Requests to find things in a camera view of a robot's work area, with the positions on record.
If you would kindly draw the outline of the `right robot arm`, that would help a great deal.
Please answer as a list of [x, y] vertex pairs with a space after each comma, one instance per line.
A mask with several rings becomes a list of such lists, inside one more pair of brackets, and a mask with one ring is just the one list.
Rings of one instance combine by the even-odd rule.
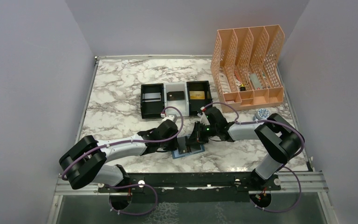
[[249, 184], [261, 190], [269, 184], [269, 178], [304, 148], [304, 137], [281, 115], [271, 114], [266, 119], [249, 122], [228, 122], [216, 107], [202, 109], [201, 120], [194, 124], [186, 146], [194, 147], [209, 142], [211, 137], [221, 141], [260, 140], [267, 155], [251, 172]]

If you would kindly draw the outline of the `blue card holder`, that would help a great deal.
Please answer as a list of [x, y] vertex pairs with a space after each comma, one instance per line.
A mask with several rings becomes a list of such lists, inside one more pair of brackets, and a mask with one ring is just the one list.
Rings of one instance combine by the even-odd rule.
[[178, 158], [183, 158], [183, 157], [186, 157], [186, 156], [193, 155], [193, 154], [191, 153], [191, 151], [190, 151], [190, 146], [187, 146], [187, 147], [188, 147], [188, 149], [189, 149], [189, 152], [186, 153], [186, 154], [178, 154], [178, 149], [175, 150], [175, 151], [172, 151], [172, 158], [173, 158], [173, 159], [178, 159]]

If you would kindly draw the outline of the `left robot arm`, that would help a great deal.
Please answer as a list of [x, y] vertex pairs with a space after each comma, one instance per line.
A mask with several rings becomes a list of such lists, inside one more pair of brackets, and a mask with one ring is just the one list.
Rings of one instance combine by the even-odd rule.
[[123, 139], [97, 141], [92, 135], [87, 135], [59, 159], [63, 169], [62, 179], [68, 181], [72, 189], [81, 189], [90, 183], [103, 183], [115, 191], [123, 191], [129, 184], [129, 176], [121, 165], [108, 166], [107, 163], [174, 147], [178, 132], [174, 121], [163, 119], [158, 127]]

